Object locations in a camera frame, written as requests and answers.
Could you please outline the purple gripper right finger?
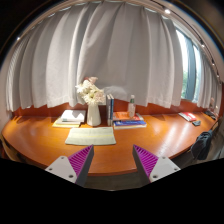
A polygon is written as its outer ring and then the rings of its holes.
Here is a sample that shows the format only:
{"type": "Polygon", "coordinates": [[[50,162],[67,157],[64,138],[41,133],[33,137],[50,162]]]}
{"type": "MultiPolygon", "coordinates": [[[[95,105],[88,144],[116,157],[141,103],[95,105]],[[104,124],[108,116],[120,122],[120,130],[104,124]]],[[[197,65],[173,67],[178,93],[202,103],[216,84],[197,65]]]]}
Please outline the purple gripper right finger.
{"type": "Polygon", "coordinates": [[[133,146],[133,157],[143,183],[152,183],[180,170],[168,157],[157,157],[137,145],[133,146]]]}

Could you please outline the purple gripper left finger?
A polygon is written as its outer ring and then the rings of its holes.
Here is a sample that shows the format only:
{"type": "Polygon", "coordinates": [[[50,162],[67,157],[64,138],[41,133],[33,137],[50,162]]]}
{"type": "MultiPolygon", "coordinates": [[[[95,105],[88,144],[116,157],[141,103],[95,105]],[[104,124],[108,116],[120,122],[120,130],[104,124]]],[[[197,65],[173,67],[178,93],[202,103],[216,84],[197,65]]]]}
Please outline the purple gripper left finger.
{"type": "Polygon", "coordinates": [[[65,180],[84,186],[94,156],[94,146],[87,146],[69,157],[60,156],[46,171],[65,180]]]}

